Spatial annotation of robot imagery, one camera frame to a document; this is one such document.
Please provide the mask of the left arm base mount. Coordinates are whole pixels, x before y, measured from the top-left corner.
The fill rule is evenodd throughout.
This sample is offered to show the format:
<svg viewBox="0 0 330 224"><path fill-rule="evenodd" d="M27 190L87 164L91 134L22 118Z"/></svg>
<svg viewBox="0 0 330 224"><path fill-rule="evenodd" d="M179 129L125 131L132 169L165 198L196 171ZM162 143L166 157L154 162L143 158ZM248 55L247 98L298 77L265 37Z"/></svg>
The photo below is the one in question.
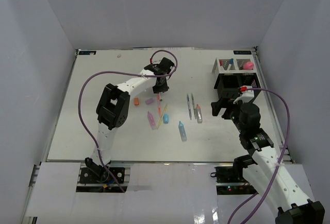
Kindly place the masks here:
<svg viewBox="0 0 330 224"><path fill-rule="evenodd" d="M129 183L130 169L125 167L110 167L109 165L107 165L107 167L115 176L124 192L126 192ZM113 177L106 170L102 168L101 173L101 175L97 175L86 166L81 167L76 192L123 193Z"/></svg>

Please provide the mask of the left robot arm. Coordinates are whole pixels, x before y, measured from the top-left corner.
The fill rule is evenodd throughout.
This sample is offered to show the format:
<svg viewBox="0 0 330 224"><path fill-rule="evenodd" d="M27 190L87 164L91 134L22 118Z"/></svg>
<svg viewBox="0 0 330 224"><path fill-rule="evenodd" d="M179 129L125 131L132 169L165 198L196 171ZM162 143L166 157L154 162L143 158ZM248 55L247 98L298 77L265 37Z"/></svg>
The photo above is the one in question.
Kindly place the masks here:
<svg viewBox="0 0 330 224"><path fill-rule="evenodd" d="M172 61L163 58L160 63L145 66L138 74L104 71L92 75L83 84L78 98L78 116L82 126L95 143L94 152L91 157L85 158L85 164L97 182L111 180L120 185L106 164L111 161L110 151L118 128L128 118L130 101L149 88L152 88L156 94L166 92L169 89L167 79L176 71L176 68L177 66ZM94 136L83 121L81 102L89 81L103 74L118 74L131 78L118 85L109 83L104 87L96 107L98 133Z"/></svg>

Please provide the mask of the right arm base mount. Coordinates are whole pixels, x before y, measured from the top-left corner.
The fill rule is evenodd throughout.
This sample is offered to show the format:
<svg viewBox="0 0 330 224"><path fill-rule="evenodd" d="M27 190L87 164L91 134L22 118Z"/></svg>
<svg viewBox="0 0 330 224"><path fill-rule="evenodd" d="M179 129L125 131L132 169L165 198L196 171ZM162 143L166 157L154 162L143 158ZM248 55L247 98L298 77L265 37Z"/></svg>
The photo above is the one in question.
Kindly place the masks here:
<svg viewBox="0 0 330 224"><path fill-rule="evenodd" d="M232 166L218 166L210 173L216 180L217 195L252 195L256 190L244 179L240 179Z"/></svg>

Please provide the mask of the red capped marker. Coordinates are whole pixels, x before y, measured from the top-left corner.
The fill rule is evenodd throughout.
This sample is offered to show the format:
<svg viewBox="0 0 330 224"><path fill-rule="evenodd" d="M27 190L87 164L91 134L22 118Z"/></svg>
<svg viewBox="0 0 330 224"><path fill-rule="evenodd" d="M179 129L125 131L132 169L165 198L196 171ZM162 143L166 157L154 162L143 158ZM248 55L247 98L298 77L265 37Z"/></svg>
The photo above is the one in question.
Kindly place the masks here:
<svg viewBox="0 0 330 224"><path fill-rule="evenodd" d="M224 67L223 67L222 60L219 60L219 64L220 64L220 69L221 69L222 71L224 71Z"/></svg>

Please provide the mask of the blue capped marker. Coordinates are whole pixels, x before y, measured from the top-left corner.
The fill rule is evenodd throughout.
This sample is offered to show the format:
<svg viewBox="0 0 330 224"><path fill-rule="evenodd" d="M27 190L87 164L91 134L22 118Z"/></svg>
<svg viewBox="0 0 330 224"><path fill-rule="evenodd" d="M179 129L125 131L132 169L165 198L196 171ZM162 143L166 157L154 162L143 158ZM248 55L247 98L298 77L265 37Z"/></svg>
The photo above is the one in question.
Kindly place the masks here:
<svg viewBox="0 0 330 224"><path fill-rule="evenodd" d="M229 60L229 63L228 63L228 66L227 66L227 69L226 69L226 70L229 71L229 70L232 68L233 64L234 64L234 59L231 58L231 59Z"/></svg>

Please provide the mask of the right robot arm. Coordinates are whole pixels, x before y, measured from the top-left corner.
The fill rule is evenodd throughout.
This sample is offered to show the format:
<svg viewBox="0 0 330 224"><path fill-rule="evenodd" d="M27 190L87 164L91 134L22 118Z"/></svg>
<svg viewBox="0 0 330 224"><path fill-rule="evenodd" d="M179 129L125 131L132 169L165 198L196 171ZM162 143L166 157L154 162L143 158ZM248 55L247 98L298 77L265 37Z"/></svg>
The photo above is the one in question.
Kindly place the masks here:
<svg viewBox="0 0 330 224"><path fill-rule="evenodd" d="M247 181L261 196L254 209L243 220L247 223L266 203L275 223L322 223L325 209L304 193L282 163L270 137L260 126L260 110L252 102L219 100L211 103L212 115L225 109L223 119L230 119L239 131L239 140L247 155L233 163L233 177Z"/></svg>

